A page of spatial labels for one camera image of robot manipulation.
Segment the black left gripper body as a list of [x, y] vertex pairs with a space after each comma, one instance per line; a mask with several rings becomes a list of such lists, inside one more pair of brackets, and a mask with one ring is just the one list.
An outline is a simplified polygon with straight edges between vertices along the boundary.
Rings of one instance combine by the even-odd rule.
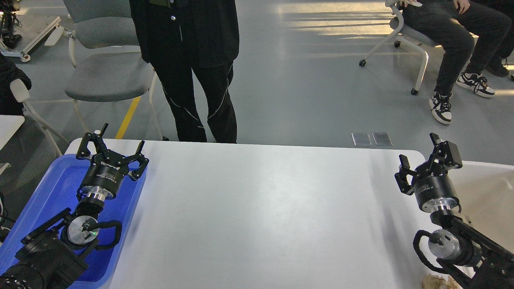
[[80, 185], [80, 191], [87, 193], [94, 187], [107, 191], [107, 199], [116, 198], [123, 178], [129, 171], [128, 164], [123, 163], [124, 155], [116, 152], [97, 153], [92, 156], [91, 165]]

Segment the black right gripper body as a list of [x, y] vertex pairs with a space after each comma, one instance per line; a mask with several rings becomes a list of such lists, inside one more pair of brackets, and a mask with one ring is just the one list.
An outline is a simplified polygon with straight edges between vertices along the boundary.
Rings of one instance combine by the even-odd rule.
[[412, 186], [419, 209], [432, 213], [437, 210], [452, 209], [460, 205], [459, 198], [448, 177], [448, 170], [459, 169], [457, 164], [445, 167], [436, 164], [430, 169], [429, 163], [418, 166], [415, 172], [419, 175], [412, 179]]

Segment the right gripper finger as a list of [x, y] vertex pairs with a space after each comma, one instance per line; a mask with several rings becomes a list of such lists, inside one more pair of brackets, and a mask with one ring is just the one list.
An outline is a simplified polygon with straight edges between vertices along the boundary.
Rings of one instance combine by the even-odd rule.
[[400, 189], [400, 192], [406, 195], [413, 195], [413, 185], [419, 180], [420, 173], [411, 170], [407, 156], [400, 154], [399, 158], [399, 172], [394, 175], [397, 185]]
[[451, 169], [460, 169], [463, 162], [457, 145], [450, 141], [442, 140], [435, 133], [429, 134], [434, 145], [434, 150], [429, 157], [428, 172], [431, 174], [447, 174]]

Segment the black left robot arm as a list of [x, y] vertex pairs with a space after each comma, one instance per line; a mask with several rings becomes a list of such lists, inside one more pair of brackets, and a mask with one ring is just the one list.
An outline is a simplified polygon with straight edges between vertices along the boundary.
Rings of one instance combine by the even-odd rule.
[[1, 247], [2, 289], [97, 289], [112, 275], [145, 182], [144, 141], [133, 155], [86, 133], [57, 158]]

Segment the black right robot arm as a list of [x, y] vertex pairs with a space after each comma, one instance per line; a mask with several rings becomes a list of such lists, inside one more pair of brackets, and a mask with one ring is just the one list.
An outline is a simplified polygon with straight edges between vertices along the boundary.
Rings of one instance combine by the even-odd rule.
[[448, 171], [463, 166], [457, 145], [430, 134], [433, 151], [429, 159], [411, 170], [400, 155], [395, 179], [400, 192], [415, 195], [420, 210], [439, 225], [434, 232], [419, 230], [413, 247], [428, 269], [450, 275], [464, 289], [512, 289], [513, 254], [481, 234], [454, 212], [460, 207]]

